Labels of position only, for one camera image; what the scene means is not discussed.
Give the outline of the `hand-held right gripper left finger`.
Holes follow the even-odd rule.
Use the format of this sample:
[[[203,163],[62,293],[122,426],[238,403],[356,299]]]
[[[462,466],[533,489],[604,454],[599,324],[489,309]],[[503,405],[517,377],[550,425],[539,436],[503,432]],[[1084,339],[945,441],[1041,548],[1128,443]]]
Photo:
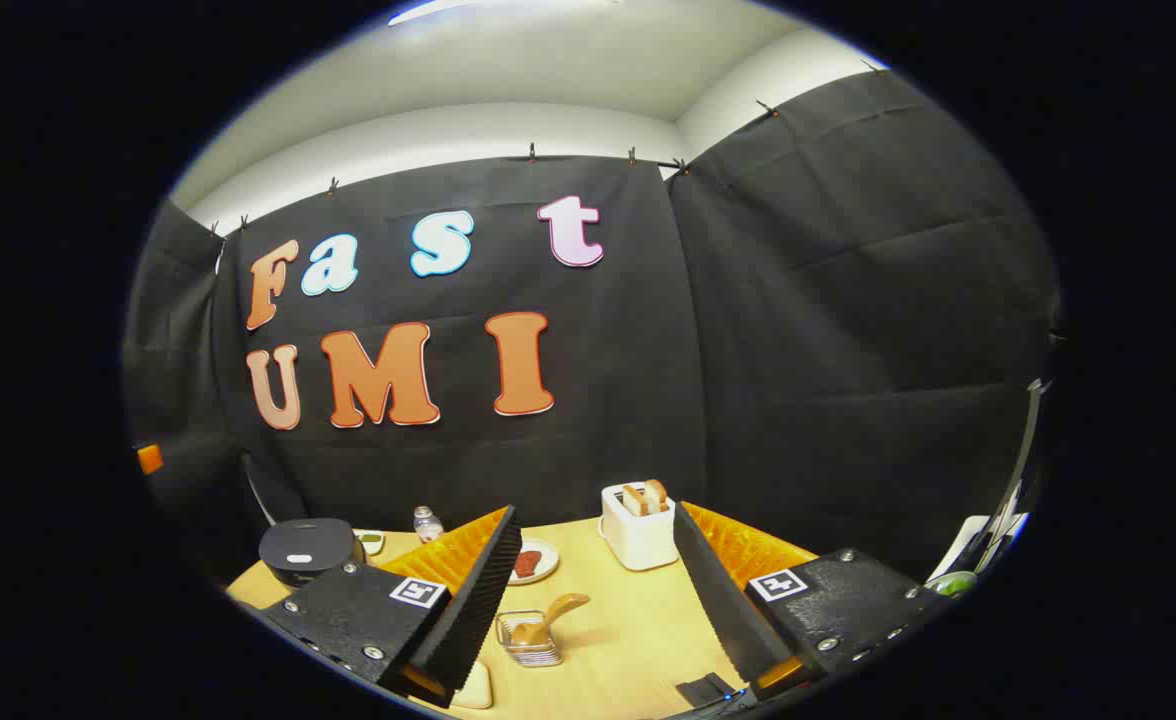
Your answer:
[[[447,708],[477,660],[520,551],[509,505],[382,566],[325,571],[260,615],[359,684]]]

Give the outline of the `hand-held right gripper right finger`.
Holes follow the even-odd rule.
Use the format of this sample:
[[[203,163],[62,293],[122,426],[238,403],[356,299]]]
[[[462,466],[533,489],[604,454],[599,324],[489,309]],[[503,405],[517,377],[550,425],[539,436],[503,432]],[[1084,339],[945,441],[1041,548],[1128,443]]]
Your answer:
[[[870,664],[938,615],[938,593],[861,549],[816,555],[679,502],[671,536],[713,632],[757,700]]]

